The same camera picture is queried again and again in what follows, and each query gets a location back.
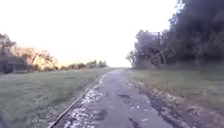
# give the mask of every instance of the green grass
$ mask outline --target green grass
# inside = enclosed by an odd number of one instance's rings
[[[184,97],[224,115],[224,71],[213,70],[128,70],[145,85]]]
[[[101,74],[84,69],[0,76],[0,113],[10,128],[47,127]]]

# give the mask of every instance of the narrow paved path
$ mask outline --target narrow paved path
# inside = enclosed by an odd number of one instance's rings
[[[55,128],[172,128],[122,75],[105,74]]]

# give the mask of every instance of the tree line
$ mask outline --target tree line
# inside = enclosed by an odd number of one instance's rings
[[[127,55],[133,67],[223,61],[223,0],[178,0],[170,24],[163,32],[136,34],[135,49]]]
[[[18,47],[8,35],[0,34],[0,73],[74,70],[83,68],[104,68],[105,61],[96,60],[84,63],[73,63],[59,66],[58,61],[49,51],[38,51],[35,48]]]

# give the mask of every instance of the dirt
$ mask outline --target dirt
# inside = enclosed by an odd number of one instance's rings
[[[140,93],[146,94],[160,116],[180,128],[223,128],[224,117],[182,97],[160,91],[141,82],[134,82]]]

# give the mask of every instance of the tree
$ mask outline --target tree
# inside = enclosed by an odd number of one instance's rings
[[[77,67],[78,67],[78,69],[82,69],[82,68],[85,68],[86,65],[83,64],[83,63],[79,63],[79,64],[77,65]]]
[[[78,69],[78,67],[77,67],[76,64],[70,64],[70,65],[68,66],[68,69],[70,69],[70,70],[74,70],[74,69]]]
[[[107,67],[107,63],[106,63],[106,61],[99,61],[99,63],[98,63],[98,67],[99,67],[99,68],[105,68],[105,67]]]
[[[94,61],[90,61],[90,62],[88,62],[88,63],[86,64],[86,66],[87,66],[88,68],[96,68],[96,67],[97,67],[97,62],[96,62],[96,60],[94,60]]]
[[[63,70],[68,71],[68,68],[67,68],[67,67],[65,67],[65,66],[62,66],[62,67],[60,68],[60,70],[61,70],[61,71],[63,71]]]
[[[9,51],[9,49],[15,45],[16,42],[12,42],[8,35],[4,34],[0,34],[0,48],[1,48],[1,56],[4,56],[6,54],[6,52]]]
[[[126,57],[133,67],[172,63],[213,63],[224,59],[224,1],[179,0],[169,30],[136,34]]]

